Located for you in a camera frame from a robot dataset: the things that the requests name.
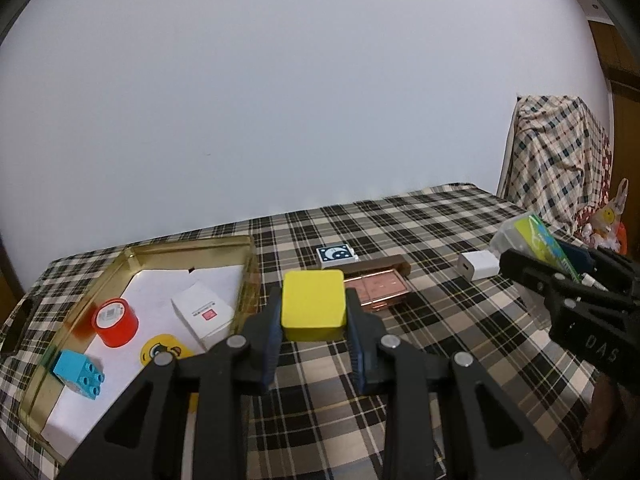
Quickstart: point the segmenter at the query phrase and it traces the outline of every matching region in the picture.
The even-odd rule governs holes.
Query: blue lego brick
[[[100,395],[104,374],[84,354],[63,350],[53,368],[54,375],[71,390],[95,399]]]

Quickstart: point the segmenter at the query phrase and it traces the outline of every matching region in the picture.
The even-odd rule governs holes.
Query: white paper
[[[99,336],[94,338],[85,354],[104,373],[100,395],[91,400],[64,388],[42,430],[43,438],[60,455],[69,458],[91,428],[142,370],[140,351],[153,336],[172,334],[194,354],[201,353],[197,340],[176,316],[171,297],[200,281],[223,301],[235,305],[242,272],[243,266],[229,266],[196,269],[191,273],[187,270],[142,270],[137,273],[122,294],[140,320],[136,335],[120,348],[108,348]],[[193,421],[190,421],[188,429],[189,427],[193,427]],[[187,432],[185,442],[190,440],[193,441],[193,436]],[[185,461],[190,463],[191,457],[186,456]],[[185,469],[183,467],[183,479],[190,478],[191,472],[185,476]]]

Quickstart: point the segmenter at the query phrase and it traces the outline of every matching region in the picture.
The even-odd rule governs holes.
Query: plastic container
[[[507,249],[516,249],[555,266],[574,281],[580,282],[580,276],[556,239],[542,220],[532,213],[524,213],[504,221],[489,243],[489,249],[498,257]],[[551,327],[544,298],[519,283],[515,286],[536,327],[540,330]]]

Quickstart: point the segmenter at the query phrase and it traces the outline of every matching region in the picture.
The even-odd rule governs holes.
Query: plastic bag
[[[620,227],[620,217],[625,210],[628,187],[629,181],[623,178],[618,186],[616,197],[591,215],[589,221],[582,228],[580,235],[589,247],[620,250],[618,228]]]

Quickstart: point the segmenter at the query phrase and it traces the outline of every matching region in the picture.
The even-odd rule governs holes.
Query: yellow emoji sticker
[[[611,225],[616,221],[616,214],[614,213],[612,208],[606,207],[602,210],[602,219],[604,220],[605,224]]]
[[[147,341],[140,351],[140,362],[148,365],[160,352],[171,352],[177,359],[191,357],[193,352],[171,334],[159,334]],[[198,394],[189,398],[189,411],[195,412],[198,407]]]

